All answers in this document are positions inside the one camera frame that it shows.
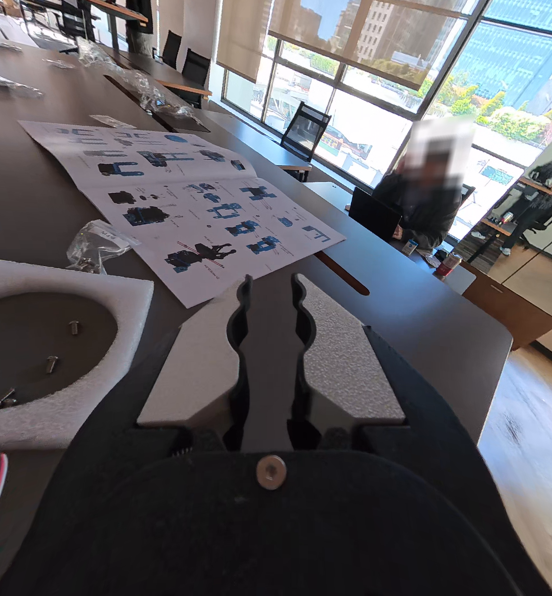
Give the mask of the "wooden cabinet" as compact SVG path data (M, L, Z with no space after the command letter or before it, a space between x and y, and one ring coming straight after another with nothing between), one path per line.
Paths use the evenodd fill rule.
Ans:
M500 281L462 263L476 279L464 297L493 317L513 337L512 350L552 331L552 261L541 255Z

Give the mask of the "black chair with dark coat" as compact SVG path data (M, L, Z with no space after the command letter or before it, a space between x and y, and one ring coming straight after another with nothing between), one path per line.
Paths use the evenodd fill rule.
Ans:
M526 231L545 231L552 224L552 160L534 167L528 180L539 186L537 195L528 201L523 214L518 217L518 240L523 240Z

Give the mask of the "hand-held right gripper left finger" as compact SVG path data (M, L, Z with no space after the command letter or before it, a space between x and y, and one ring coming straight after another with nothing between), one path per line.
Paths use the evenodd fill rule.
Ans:
M226 449L239 450L250 391L241 344L253 279L237 279L179 330L138 417L146 428L211 430Z

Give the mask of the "clear bag of screws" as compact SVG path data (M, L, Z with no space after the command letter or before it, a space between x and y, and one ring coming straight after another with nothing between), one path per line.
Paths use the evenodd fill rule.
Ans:
M106 274L103 263L119 257L140 242L102 220L93 220L75 235L66 256L70 264L66 269L86 273Z

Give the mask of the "long dark office desk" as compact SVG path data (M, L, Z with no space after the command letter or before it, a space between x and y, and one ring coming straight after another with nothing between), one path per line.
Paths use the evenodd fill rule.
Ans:
M240 141L250 146L254 151L267 158L274 165L277 165L286 172L293 171L293 166L298 161L294 155L276 144L271 138L260 133L242 120L239 120L235 115L216 111L203 111L203 114ZM310 181L304 183L304 186L338 208L345 216L348 216L345 206L351 202L352 195L346 188L338 186L331 181ZM447 277L441 278L442 282L458 294L464 294L475 280L476 276L461 265L457 266Z

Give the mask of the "white foam tray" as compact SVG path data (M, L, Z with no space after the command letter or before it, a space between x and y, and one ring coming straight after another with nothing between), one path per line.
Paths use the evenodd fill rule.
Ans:
M0 260L0 299L26 293L92 299L117 323L112 345L88 373L34 402L0 410L0 451L65 449L129 371L153 298L153 282Z

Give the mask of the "red drink can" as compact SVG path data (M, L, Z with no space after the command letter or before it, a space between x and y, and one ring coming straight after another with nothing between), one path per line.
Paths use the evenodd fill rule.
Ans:
M449 253L446 258L438 265L434 274L439 279L445 279L450 275L463 261L457 253Z

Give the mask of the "black mesh office chair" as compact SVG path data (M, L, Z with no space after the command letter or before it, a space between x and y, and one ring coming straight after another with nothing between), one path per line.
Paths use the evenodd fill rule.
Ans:
M301 101L281 138L280 146L310 162L330 120L330 115Z

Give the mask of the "printed instruction sheet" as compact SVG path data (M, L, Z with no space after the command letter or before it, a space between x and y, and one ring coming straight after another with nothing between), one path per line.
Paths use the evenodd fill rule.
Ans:
M19 121L192 308L346 237L196 135Z

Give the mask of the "large office window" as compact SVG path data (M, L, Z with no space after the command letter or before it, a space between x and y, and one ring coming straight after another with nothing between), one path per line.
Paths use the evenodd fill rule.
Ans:
M269 33L256 83L224 68L221 98L278 135L301 101L330 115L317 160L375 187L424 119L471 117L465 182L475 187L451 229L462 238L552 143L552 1L466 1L419 90Z

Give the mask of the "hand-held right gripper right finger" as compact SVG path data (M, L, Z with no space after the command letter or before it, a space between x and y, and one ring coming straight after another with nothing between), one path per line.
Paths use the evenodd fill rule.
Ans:
M405 414L364 325L307 277L291 279L302 342L287 420L294 449L315 449L328 431L353 434L362 426L399 426Z

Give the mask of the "black laptop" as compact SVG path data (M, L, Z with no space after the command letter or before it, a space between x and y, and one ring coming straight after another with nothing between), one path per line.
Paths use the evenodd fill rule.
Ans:
M354 189L348 212L352 219L385 242L393 239L402 219L395 205L382 203L359 187Z

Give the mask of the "dark grey desk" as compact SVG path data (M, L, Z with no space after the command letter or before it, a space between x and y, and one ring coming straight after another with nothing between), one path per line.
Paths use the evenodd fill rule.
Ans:
M79 230L110 223L19 121L110 128L90 118L108 115L167 131L92 67L44 56L0 50L0 76L44 93L0 89L0 260L66 269ZM509 334L279 167L261 171L346 240L252 277L241 448L211 430L138 425L181 325L212 299L185 308L135 247L106 260L108 275L153 282L145 327L129 371L66 448L0 595L523 595L514 570L530 562L475 444L501 370L449 351L483 323L506 356ZM402 425L333 429L315 449L293 448L295 274L364 325ZM85 297L0 299L0 390L23 365L42 381L51 355L58 391L68 387L117 329Z

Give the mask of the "narrow beige roller blind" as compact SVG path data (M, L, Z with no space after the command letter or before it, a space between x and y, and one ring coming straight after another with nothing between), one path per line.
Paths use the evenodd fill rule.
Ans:
M272 1L222 1L218 63L256 83Z

